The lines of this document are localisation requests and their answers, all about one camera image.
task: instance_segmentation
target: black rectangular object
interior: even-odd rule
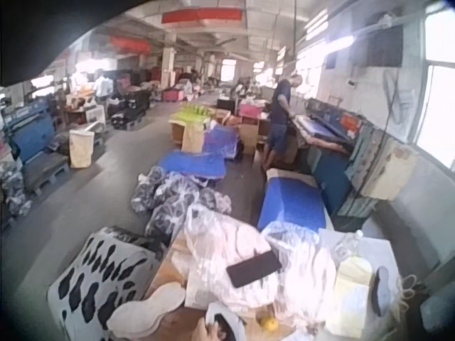
[[[273,251],[258,254],[240,263],[228,266],[227,275],[234,288],[242,288],[247,284],[258,281],[282,268]]]

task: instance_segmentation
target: red banner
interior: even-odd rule
[[[163,14],[161,23],[183,23],[206,19],[241,21],[243,11],[240,9],[206,8],[179,9]]]
[[[110,36],[110,43],[123,50],[135,53],[150,53],[151,46],[147,40]]]

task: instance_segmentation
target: wooden table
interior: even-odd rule
[[[158,269],[158,272],[150,285],[146,298],[148,298],[157,288],[166,283],[176,281],[181,283],[183,286],[186,286],[185,278],[177,272],[171,262],[171,257],[175,252],[191,255],[188,247],[186,246],[184,233],[180,233],[177,236],[176,241],[169,248],[163,263]],[[258,310],[258,315],[263,311],[263,309]],[[203,316],[205,316],[205,310],[180,307],[163,318],[158,330],[154,334],[141,340],[190,341],[191,334],[196,328],[199,318],[202,318]],[[292,329],[285,325],[280,325],[278,330],[275,332],[266,332],[259,326],[255,319],[244,318],[244,320],[247,323],[245,326],[245,332],[247,334],[248,341],[279,341],[292,332]]]

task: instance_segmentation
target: person in white shirt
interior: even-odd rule
[[[105,77],[105,74],[101,72],[101,75],[95,81],[93,90],[95,91],[97,103],[104,104],[106,102],[107,97],[110,94],[112,94],[113,91],[112,80]]]

